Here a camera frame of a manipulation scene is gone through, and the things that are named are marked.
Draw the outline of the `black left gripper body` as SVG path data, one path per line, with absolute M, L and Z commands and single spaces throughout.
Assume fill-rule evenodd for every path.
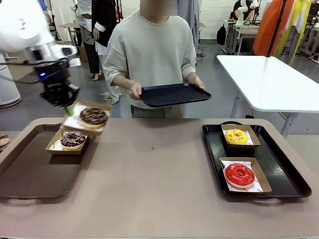
M 57 84 L 67 82 L 70 77 L 69 63 L 67 59 L 36 65 L 34 70 L 43 84 Z

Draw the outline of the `person's right hand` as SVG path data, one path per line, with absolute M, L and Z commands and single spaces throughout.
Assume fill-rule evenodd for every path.
M 139 101 L 142 95 L 142 86 L 139 82 L 130 81 L 130 97 L 135 100 Z

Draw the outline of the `person's left hand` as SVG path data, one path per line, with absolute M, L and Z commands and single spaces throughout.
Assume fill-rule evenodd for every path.
M 196 78 L 192 81 L 192 84 L 194 84 L 196 87 L 202 89 L 202 90 L 205 90 L 206 89 L 206 86 L 204 85 L 204 83 L 199 79 L 199 78 Z

